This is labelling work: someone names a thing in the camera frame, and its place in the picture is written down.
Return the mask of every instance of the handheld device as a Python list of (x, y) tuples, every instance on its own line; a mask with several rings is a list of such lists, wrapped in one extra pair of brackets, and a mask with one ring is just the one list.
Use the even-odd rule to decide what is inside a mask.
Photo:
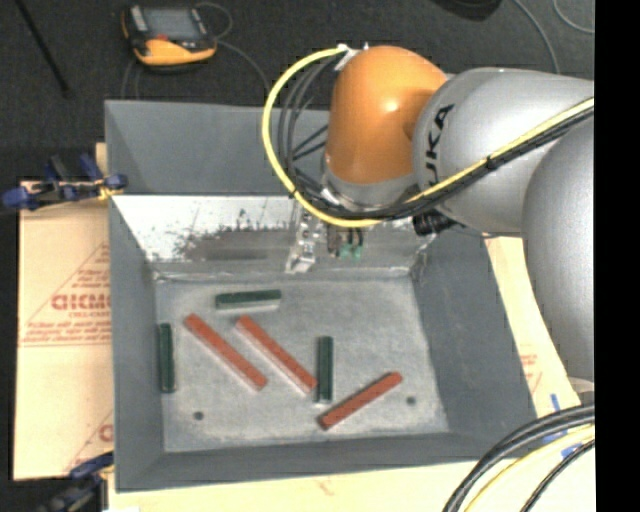
[(157, 71), (203, 64), (217, 42), (195, 7), (140, 7), (122, 11), (122, 30), (136, 58)]

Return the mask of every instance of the dark background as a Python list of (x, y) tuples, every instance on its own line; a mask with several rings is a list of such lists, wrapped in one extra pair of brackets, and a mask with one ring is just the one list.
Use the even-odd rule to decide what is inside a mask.
[[(225, 37), (273, 82), (294, 61), (346, 42), (394, 44), (448, 73), (479, 66), (535, 69), (595, 78), (595, 0), (219, 0), (233, 16)], [(22, 177), (42, 176), (47, 158), (75, 164), (104, 137), (103, 101), (135, 95), (135, 69), (119, 25), (125, 2), (23, 0), (73, 97), (60, 86), (14, 0), (0, 2), (0, 192)], [(141, 1), (144, 5), (185, 2)], [(556, 12), (567, 15), (572, 26)], [(224, 15), (203, 6), (213, 32)], [(143, 99), (261, 105), (254, 69), (220, 48), (195, 73), (138, 79)], [(0, 211), (0, 512), (28, 511), (64, 487), (60, 481), (11, 481), (16, 340), (16, 216)], [(43, 272), (55, 269), (43, 269)]]

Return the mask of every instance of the clamp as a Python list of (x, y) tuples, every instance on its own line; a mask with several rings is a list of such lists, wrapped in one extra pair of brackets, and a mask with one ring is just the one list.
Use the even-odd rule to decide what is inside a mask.
[(58, 155), (49, 158), (44, 179), (29, 187), (20, 186), (2, 194), (5, 208), (37, 210), (43, 206), (106, 197), (124, 189), (129, 180), (124, 174), (105, 177), (88, 153), (80, 155), (81, 179), (70, 173)]

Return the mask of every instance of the green block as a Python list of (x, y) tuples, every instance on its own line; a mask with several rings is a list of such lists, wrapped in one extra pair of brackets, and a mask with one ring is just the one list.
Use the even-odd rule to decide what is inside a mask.
[(158, 354), (160, 358), (160, 391), (176, 390), (175, 358), (171, 324), (158, 325)]
[(236, 309), (277, 304), (282, 298), (280, 290), (222, 293), (216, 295), (217, 309)]
[(318, 339), (318, 368), (316, 402), (333, 401), (333, 338), (323, 336)]

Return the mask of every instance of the cable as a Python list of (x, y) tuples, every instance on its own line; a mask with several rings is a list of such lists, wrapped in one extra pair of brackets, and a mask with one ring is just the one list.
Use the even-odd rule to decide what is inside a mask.
[(137, 59), (135, 57), (131, 57), (129, 64), (127, 64), (127, 68), (124, 71), (124, 76), (122, 77), (122, 82), (120, 83), (120, 99), (124, 99), (124, 95), (127, 92), (127, 82), (129, 81), (129, 75), (131, 74), (131, 70), (133, 66), (135, 66)]
[(340, 53), (345, 53), (347, 51), (346, 46), (338, 46), (337, 48), (330, 48), (327, 50), (321, 50), (303, 59), (296, 62), (293, 66), (291, 66), (285, 73), (276, 81), (273, 89), (269, 92), (267, 97), (267, 101), (265, 103), (264, 111), (262, 114), (262, 140), (265, 147), (265, 152), (267, 154), (267, 158), (271, 163), (276, 175), (280, 178), (280, 181), (284, 184), (286, 189), (291, 193), (291, 195), (311, 214), (318, 217), (320, 220), (323, 220), (329, 224), (335, 224), (343, 227), (366, 227), (372, 226), (374, 224), (378, 224), (377, 220), (361, 220), (361, 221), (345, 221), (343, 219), (338, 219), (332, 217), (330, 215), (326, 215), (324, 212), (315, 208), (311, 203), (309, 203), (302, 194), (296, 190), (296, 186), (291, 182), (289, 177), (286, 175), (286, 172), (280, 165), (278, 161), (278, 157), (276, 156), (273, 144), (271, 142), (271, 111), (273, 110), (273, 105), (275, 103), (276, 98), (280, 94), (282, 88), (286, 85), (289, 79), (295, 75), (299, 70), (305, 68), (312, 62), (332, 57), (334, 55), (338, 55)]
[(527, 18), (529, 18), (531, 23), (533, 23), (533, 26), (538, 31), (538, 34), (540, 34), (540, 36), (542, 37), (542, 40), (544, 41), (545, 46), (547, 47), (547, 51), (549, 52), (549, 56), (551, 57), (551, 62), (553, 63), (553, 71), (554, 73), (559, 75), (560, 66), (558, 65), (558, 59), (556, 57), (556, 52), (553, 50), (553, 46), (551, 45), (551, 42), (547, 37), (547, 33), (544, 31), (540, 23), (538, 23), (538, 20), (536, 19), (536, 17), (533, 14), (531, 14), (531, 11), (529, 11), (529, 9), (527, 9), (522, 4), (522, 2), (520, 2), (520, 0), (512, 0), (512, 2), (527, 16)]
[(321, 128), (318, 128), (315, 132), (313, 132), (311, 135), (309, 135), (306, 139), (304, 139), (302, 142), (300, 142), (295, 148), (293, 148), (293, 153), (297, 155), (297, 153), (304, 148), (307, 144), (309, 144), (311, 141), (317, 139), (320, 135), (322, 135), (324, 132), (326, 132), (329, 129), (329, 125), (325, 124), (324, 126), (322, 126)]
[(443, 512), (460, 510), (475, 483), (501, 460), (529, 445), (565, 430), (595, 422), (595, 407), (577, 406), (534, 420), (509, 434), (491, 448), (474, 466), (447, 501)]
[(300, 160), (302, 157), (305, 157), (307, 155), (310, 155), (311, 153), (314, 153), (316, 151), (318, 151), (320, 148), (323, 148), (325, 146), (325, 144), (327, 143), (326, 140), (323, 140), (322, 142), (319, 142), (318, 144), (311, 146), (308, 149), (305, 149), (304, 151), (300, 151), (298, 153), (294, 153), (294, 160)]
[(549, 485), (565, 470), (569, 465), (574, 462), (576, 459), (587, 453), (592, 448), (595, 448), (596, 440), (592, 439), (579, 446), (575, 450), (573, 450), (569, 455), (567, 455), (556, 467), (554, 467), (551, 472), (540, 482), (538, 487), (533, 491), (527, 502), (524, 504), (520, 512), (530, 512), (536, 502), (540, 499), (542, 494), (547, 490)]
[(269, 80), (267, 79), (267, 75), (264, 74), (264, 71), (262, 71), (262, 69), (260, 68), (260, 66), (258, 66), (258, 64), (256, 63), (255, 60), (253, 60), (251, 57), (249, 57), (249, 55), (247, 55), (245, 52), (243, 52), (240, 48), (238, 48), (237, 46), (232, 45), (231, 43), (227, 43), (226, 41), (221, 41), (220, 39), (218, 39), (218, 44), (220, 46), (224, 46), (225, 48), (236, 52), (238, 55), (240, 55), (241, 57), (244, 58), (244, 60), (246, 60), (249, 64), (251, 64), (251, 67), (253, 67), (253, 69), (256, 71), (256, 73), (258, 73), (258, 75), (260, 76), (260, 79), (262, 80), (262, 84), (264, 85), (264, 90), (265, 92), (269, 91), (271, 85), (269, 84)]
[(553, 5), (553, 10), (558, 15), (558, 18), (560, 18), (564, 23), (569, 25), (571, 28), (579, 30), (580, 32), (584, 32), (585, 34), (596, 33), (595, 28), (583, 27), (582, 25), (578, 25), (577, 23), (571, 21), (569, 17), (560, 10), (560, 6), (558, 5), (558, 0), (552, 0), (551, 4)]
[(473, 497), (469, 504), (465, 507), (465, 512), (472, 512), (472, 510), (478, 505), (478, 503), (485, 498), (488, 494), (496, 489), (502, 481), (506, 478), (513, 476), (516, 472), (521, 472), (524, 469), (529, 468), (535, 462), (539, 462), (548, 458), (549, 456), (557, 456), (563, 450), (575, 446), (576, 443), (585, 443), (591, 441), (595, 436), (595, 429), (593, 426), (584, 427), (577, 431), (565, 434), (564, 436), (538, 448), (537, 450), (529, 453), (528, 455), (516, 459), (506, 468), (502, 469), (496, 476), (494, 476), (489, 482), (487, 482), (480, 491)]
[(227, 17), (227, 26), (219, 34), (214, 34), (213, 37), (215, 39), (222, 39), (223, 37), (229, 35), (229, 33), (231, 32), (231, 29), (233, 28), (233, 17), (231, 16), (231, 13), (227, 9), (222, 7), (220, 4), (216, 4), (214, 2), (198, 2), (195, 5), (195, 7), (196, 7), (196, 9), (199, 8), (199, 7), (212, 7), (214, 9), (219, 10), (219, 11), (222, 11), (225, 14), (225, 16)]

